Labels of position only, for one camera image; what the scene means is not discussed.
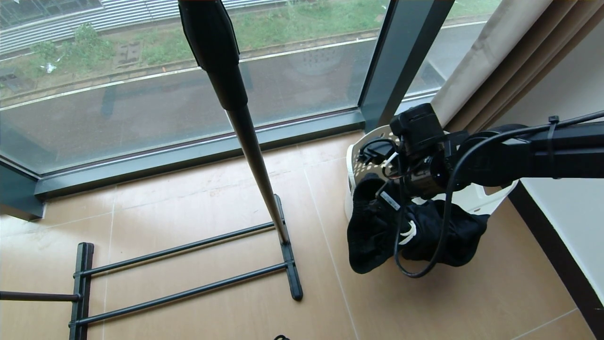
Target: black baseboard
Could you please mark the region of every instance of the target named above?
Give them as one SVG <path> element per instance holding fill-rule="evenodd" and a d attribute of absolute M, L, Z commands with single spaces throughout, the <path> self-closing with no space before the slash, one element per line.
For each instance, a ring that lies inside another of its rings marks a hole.
<path fill-rule="evenodd" d="M 602 302 L 550 221 L 522 183 L 518 183 L 508 197 L 556 269 L 596 339 L 604 339 Z"/>

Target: curtain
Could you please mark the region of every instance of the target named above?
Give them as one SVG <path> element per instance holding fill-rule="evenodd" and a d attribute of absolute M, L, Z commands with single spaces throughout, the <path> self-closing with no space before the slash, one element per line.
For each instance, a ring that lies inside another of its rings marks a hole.
<path fill-rule="evenodd" d="M 487 128 L 603 18 L 604 0 L 502 0 L 432 100 L 441 124 Z"/>

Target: robotic arm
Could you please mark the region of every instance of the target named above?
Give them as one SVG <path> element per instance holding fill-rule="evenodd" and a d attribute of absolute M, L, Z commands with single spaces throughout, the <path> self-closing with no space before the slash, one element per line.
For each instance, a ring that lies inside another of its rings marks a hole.
<path fill-rule="evenodd" d="M 451 219 L 452 194 L 471 183 L 505 186 L 522 177 L 604 178 L 604 122 L 584 123 L 604 117 L 604 111 L 560 122 L 526 127 L 505 125 L 470 135 L 467 131 L 445 134 L 430 104 L 415 106 L 390 122 L 400 143 L 377 139 L 359 153 L 359 161 L 392 164 L 387 174 L 399 180 L 400 201 L 429 199 L 446 194 L 439 243 L 422 271 L 407 272 L 399 262 L 399 238 L 394 258 L 399 269 L 412 278 L 426 275 L 445 250 Z M 406 225 L 401 209 L 401 225 Z"/>

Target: white laundry basket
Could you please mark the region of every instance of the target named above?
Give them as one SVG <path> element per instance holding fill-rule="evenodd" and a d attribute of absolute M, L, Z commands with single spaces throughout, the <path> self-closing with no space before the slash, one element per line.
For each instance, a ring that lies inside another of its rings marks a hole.
<path fill-rule="evenodd" d="M 399 142 L 399 139 L 393 135 L 390 127 L 388 125 L 381 126 L 376 128 L 375 130 L 369 132 L 363 138 L 359 139 L 358 142 L 352 144 L 348 147 L 346 152 L 346 167 L 348 168 L 348 190 L 346 192 L 346 197 L 344 200 L 344 211 L 346 213 L 346 218 L 350 221 L 350 217 L 352 216 L 352 192 L 355 191 L 356 184 L 365 177 L 369 172 L 377 174 L 380 178 L 387 180 L 382 175 L 382 168 L 379 165 L 369 164 L 365 166 L 362 163 L 356 161 L 357 157 L 359 157 L 360 148 L 367 143 L 369 140 L 375 138 L 388 138 L 394 140 L 395 142 Z M 510 193 L 518 183 L 515 180 L 510 186 L 494 193 L 491 195 L 487 195 L 484 191 L 484 188 L 480 185 L 471 184 L 467 186 L 465 189 L 457 191 L 453 194 L 453 203 L 457 204 L 459 207 L 464 209 L 466 212 L 470 214 L 492 214 L 495 209 L 501 204 L 501 202 L 507 197 L 507 194 Z M 445 195 L 440 194 L 433 198 L 433 200 L 444 200 Z M 415 203 L 423 203 L 423 200 L 420 198 L 415 198 L 413 200 Z"/>

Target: black cloth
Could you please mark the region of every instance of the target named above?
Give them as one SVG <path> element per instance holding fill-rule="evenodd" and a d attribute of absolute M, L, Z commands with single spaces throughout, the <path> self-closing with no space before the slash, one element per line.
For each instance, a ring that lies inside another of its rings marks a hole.
<path fill-rule="evenodd" d="M 393 256 L 400 211 L 383 199 L 376 199 L 376 193 L 384 184 L 382 179 L 371 174 L 363 178 L 353 193 L 347 238 L 350 267 L 360 274 L 373 270 Z M 384 191 L 399 202 L 398 184 L 391 181 Z M 428 200 L 424 204 L 401 207 L 407 220 L 401 232 L 409 231 L 410 221 L 417 228 L 417 234 L 407 244 L 399 246 L 404 258 L 426 261 L 432 258 L 440 238 L 444 204 L 444 201 Z M 455 267 L 468 263 L 476 253 L 488 218 L 489 215 L 469 214 L 453 204 L 446 250 L 439 263 Z"/>

